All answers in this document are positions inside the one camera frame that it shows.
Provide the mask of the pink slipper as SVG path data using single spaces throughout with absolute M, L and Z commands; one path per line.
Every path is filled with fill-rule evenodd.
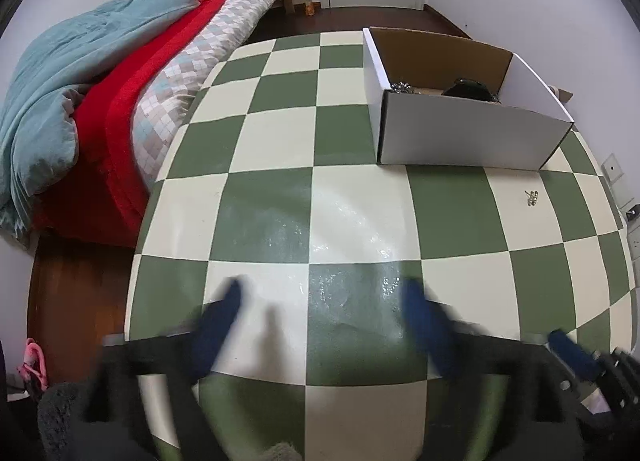
M 18 374 L 25 384 L 32 384 L 40 391 L 48 389 L 46 359 L 42 348 L 30 337 L 25 344 L 23 363 L 17 368 Z

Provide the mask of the small silver earrings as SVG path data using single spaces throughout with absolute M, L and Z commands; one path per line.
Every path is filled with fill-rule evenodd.
M 525 194 L 527 196 L 527 205 L 535 206 L 538 201 L 539 192 L 537 190 L 530 190 L 530 191 L 526 191 Z

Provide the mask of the red blanket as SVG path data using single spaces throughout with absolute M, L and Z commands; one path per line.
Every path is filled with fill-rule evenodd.
M 225 1 L 198 0 L 192 11 L 96 77 L 72 114 L 78 137 L 73 166 L 36 196 L 32 227 L 115 247 L 136 244 L 149 202 L 134 157 L 137 102 Z

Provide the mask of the green white checkered tablecloth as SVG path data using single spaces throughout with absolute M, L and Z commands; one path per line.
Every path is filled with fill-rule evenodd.
M 418 456 L 444 388 L 402 319 L 405 277 L 494 337 L 637 340 L 638 253 L 575 125 L 538 170 L 378 164 L 362 31 L 235 49 L 151 191 L 125 332 L 174 331 L 242 279 L 196 387 L 235 460 L 279 443 L 306 460 Z

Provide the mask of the light blue duvet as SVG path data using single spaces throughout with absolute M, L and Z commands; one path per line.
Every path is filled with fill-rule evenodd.
M 1 107 L 1 227 L 27 242 L 36 196 L 74 163 L 74 110 L 125 52 L 198 0 L 111 0 L 51 26 L 23 52 Z

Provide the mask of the cardboard paper bag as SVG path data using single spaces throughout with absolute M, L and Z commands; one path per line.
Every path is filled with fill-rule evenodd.
M 570 91 L 567 91 L 563 88 L 549 85 L 549 89 L 552 92 L 552 94 L 559 99 L 560 103 L 567 104 L 570 101 L 570 99 L 573 98 L 573 94 Z

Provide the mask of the black smart watch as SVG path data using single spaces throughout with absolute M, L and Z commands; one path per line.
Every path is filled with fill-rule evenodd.
M 475 101 L 499 103 L 500 100 L 496 94 L 493 94 L 489 88 L 478 80 L 470 80 L 469 78 L 457 78 L 454 83 L 442 92 L 444 97 L 469 99 Z

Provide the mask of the open cardboard box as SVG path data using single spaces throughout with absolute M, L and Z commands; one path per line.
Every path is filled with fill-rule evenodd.
M 362 39 L 378 164 L 538 170 L 574 126 L 515 52 L 404 28 L 364 28 Z M 460 77 L 484 83 L 500 102 L 444 97 Z

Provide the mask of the checkered bed mattress sheet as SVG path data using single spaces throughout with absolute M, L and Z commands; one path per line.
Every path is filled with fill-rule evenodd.
M 204 28 L 158 71 L 134 106 L 131 146 L 145 188 L 160 173 L 171 141 L 213 68 L 244 43 L 276 0 L 224 0 Z

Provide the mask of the orange drink bottle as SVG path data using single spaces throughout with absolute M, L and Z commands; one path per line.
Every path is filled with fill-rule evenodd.
M 305 14 L 307 17 L 313 17 L 316 12 L 313 0 L 305 0 Z

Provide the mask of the white wall socket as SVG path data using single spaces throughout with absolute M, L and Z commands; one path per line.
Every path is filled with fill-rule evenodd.
M 601 164 L 602 172 L 609 184 L 615 184 L 620 178 L 624 176 L 623 169 L 618 163 L 616 155 L 611 153 Z

